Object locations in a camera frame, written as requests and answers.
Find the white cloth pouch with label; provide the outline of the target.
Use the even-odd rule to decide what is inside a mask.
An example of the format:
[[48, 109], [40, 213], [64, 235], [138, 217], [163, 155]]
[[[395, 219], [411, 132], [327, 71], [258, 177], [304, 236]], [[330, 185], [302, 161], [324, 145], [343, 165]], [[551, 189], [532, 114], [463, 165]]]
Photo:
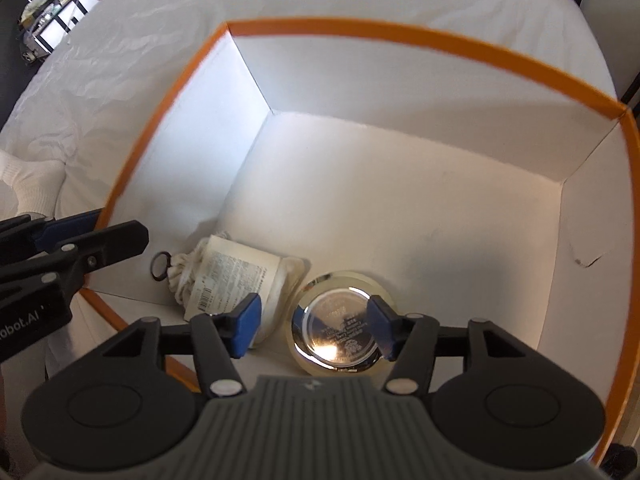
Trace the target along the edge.
[[227, 314], [247, 295], [258, 295], [262, 314], [250, 344], [256, 348], [276, 330], [306, 273], [301, 258], [270, 254], [220, 233], [203, 238], [186, 254], [170, 256], [161, 279], [186, 320]]

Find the white socked foot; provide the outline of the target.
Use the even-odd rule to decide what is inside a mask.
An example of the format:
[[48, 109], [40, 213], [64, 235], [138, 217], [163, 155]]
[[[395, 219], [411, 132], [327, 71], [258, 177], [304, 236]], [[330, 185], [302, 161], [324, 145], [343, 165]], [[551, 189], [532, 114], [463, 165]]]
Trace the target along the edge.
[[65, 164], [60, 160], [28, 162], [1, 152], [1, 181], [15, 194], [18, 216], [52, 217], [65, 177]]

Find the light blue bed sheet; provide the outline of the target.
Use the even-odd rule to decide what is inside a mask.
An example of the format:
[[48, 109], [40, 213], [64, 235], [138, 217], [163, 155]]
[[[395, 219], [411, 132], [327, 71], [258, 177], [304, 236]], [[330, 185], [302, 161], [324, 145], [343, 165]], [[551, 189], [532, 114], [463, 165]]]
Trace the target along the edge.
[[180, 322], [151, 260], [224, 233], [303, 259], [306, 280], [367, 275], [401, 312], [494, 322], [608, 393], [634, 252], [618, 102], [539, 58], [358, 15], [401, 1], [89, 14], [48, 72], [88, 84], [89, 130], [126, 132], [96, 203], [150, 242], [89, 278], [55, 362], [145, 315]]

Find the orange cardboard box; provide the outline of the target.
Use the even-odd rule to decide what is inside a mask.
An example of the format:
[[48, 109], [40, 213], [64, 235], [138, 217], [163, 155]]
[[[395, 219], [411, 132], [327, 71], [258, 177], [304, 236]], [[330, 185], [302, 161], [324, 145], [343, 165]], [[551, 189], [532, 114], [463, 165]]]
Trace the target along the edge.
[[639, 361], [639, 137], [472, 39], [229, 22], [134, 144], [81, 297], [63, 466], [112, 478], [573, 479]]

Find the left side shelf table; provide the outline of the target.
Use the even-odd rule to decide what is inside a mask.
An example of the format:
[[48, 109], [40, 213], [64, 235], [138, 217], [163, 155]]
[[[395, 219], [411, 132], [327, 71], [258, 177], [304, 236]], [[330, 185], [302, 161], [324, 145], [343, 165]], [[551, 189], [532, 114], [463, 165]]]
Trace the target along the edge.
[[98, 0], [29, 0], [17, 25], [25, 62], [43, 62], [97, 3]]

